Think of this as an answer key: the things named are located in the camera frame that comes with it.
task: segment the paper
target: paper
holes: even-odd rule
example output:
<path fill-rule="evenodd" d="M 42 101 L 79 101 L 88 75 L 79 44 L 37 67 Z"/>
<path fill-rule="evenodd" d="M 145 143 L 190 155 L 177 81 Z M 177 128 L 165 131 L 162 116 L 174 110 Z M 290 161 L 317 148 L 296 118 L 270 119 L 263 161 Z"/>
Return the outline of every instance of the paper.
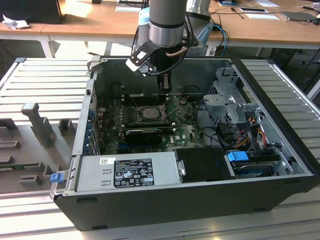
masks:
<path fill-rule="evenodd" d="M 274 15 L 269 14 L 254 14 L 254 13 L 246 13 L 248 18 L 250 19 L 262 19 L 262 20 L 280 20 Z"/>
<path fill-rule="evenodd" d="M 24 20 L 13 20 L 13 19 L 10 19 L 8 17 L 6 17 L 5 15 L 2 15 L 3 16 L 3 21 L 2 23 L 4 25 L 6 25 L 9 29 L 13 29 L 13 30 L 16 30 L 16 29 L 22 29 L 22 28 L 28 28 L 30 27 L 30 25 L 24 21 Z"/>
<path fill-rule="evenodd" d="M 274 4 L 273 2 L 269 0 L 255 0 L 256 3 L 260 4 L 263 7 L 279 7 L 277 4 Z"/>
<path fill-rule="evenodd" d="M 141 7 L 134 6 L 117 6 L 115 8 L 116 12 L 131 12 L 131 13 L 139 13 L 141 11 Z"/>

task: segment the desk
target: desk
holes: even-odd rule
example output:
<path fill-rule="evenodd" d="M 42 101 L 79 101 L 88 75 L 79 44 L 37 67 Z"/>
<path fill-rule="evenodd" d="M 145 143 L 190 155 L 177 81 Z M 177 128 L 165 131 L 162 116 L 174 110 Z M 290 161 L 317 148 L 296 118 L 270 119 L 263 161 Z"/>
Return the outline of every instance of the desk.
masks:
<path fill-rule="evenodd" d="M 272 0 L 280 7 L 266 7 L 270 12 L 300 12 L 309 1 Z M 10 30 L 4 25 L 0 27 L 0 38 L 17 40 L 38 40 L 41 42 L 45 56 L 54 57 L 50 41 L 101 41 L 111 43 L 130 43 L 137 29 L 138 13 L 116 12 L 116 3 L 101 2 L 91 4 L 90 1 L 67 2 L 68 15 L 62 24 L 31 24 L 29 29 Z M 286 22 L 280 14 L 280 20 L 249 19 L 245 14 L 241 19 L 230 8 L 223 9 L 212 1 L 210 11 L 222 13 L 223 28 L 229 33 L 229 46 L 287 49 L 318 49 L 320 47 L 320 26 L 313 23 L 302 25 L 297 22 Z M 218 23 L 216 14 L 212 15 Z M 209 37 L 209 51 L 215 49 L 221 41 L 221 33 L 213 32 Z"/>
<path fill-rule="evenodd" d="M 54 51 L 50 45 L 49 37 L 41 34 L 45 25 L 44 23 L 31 23 L 29 28 L 13 30 L 7 28 L 4 24 L 0 24 L 0 39 L 39 41 L 45 56 L 52 56 Z"/>
<path fill-rule="evenodd" d="M 309 1 L 299 0 L 272 0 L 280 7 L 261 7 L 272 12 L 301 12 L 302 7 L 311 4 Z M 244 19 L 230 10 L 223 9 L 218 3 L 212 3 L 210 12 L 220 14 L 223 29 L 229 34 L 228 46 L 238 47 L 258 47 L 258 48 L 285 48 L 285 49 L 318 49 L 320 47 L 320 28 L 313 23 L 308 25 L 295 21 L 286 21 L 280 13 L 273 13 L 280 20 L 250 19 L 242 14 Z M 213 20 L 219 23 L 217 14 L 212 15 Z M 212 33 L 209 38 L 209 45 L 215 48 L 221 41 L 221 33 Z"/>

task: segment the power supply label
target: power supply label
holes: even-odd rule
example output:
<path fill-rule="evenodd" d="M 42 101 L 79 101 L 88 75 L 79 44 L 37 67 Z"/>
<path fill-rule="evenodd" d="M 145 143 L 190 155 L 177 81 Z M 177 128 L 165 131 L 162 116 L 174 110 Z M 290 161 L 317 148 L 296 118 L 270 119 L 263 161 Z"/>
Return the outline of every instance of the power supply label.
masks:
<path fill-rule="evenodd" d="M 155 185 L 151 158 L 114 161 L 115 188 L 129 188 Z"/>

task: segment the table leg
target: table leg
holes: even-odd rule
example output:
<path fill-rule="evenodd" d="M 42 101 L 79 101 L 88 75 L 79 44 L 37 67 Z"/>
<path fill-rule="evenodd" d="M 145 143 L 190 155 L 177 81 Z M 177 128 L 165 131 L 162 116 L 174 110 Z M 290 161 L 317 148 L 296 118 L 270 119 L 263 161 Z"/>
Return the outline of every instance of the table leg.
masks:
<path fill-rule="evenodd" d="M 208 48 L 206 50 L 206 56 L 214 56 L 216 54 L 216 50 L 217 50 L 218 45 L 215 43 L 210 42 L 208 44 Z"/>
<path fill-rule="evenodd" d="M 46 58 L 55 58 L 55 50 L 50 41 L 47 39 L 40 40 L 44 55 Z"/>
<path fill-rule="evenodd" d="M 262 55 L 263 51 L 264 51 L 264 47 L 259 47 L 258 51 L 256 52 L 255 56 L 257 58 L 260 58 L 260 56 Z"/>
<path fill-rule="evenodd" d="M 315 97 L 320 93 L 320 79 L 318 82 L 314 85 L 314 87 L 310 90 L 310 92 L 307 94 L 307 97 L 310 100 L 315 99 Z"/>

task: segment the black computer case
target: black computer case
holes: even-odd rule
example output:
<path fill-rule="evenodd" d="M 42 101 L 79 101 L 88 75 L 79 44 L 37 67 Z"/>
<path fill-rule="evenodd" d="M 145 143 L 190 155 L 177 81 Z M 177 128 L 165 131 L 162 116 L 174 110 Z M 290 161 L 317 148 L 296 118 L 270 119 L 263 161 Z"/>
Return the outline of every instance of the black computer case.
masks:
<path fill-rule="evenodd" d="M 2 0 L 0 19 L 3 15 L 28 23 L 60 24 L 65 13 L 66 0 Z"/>

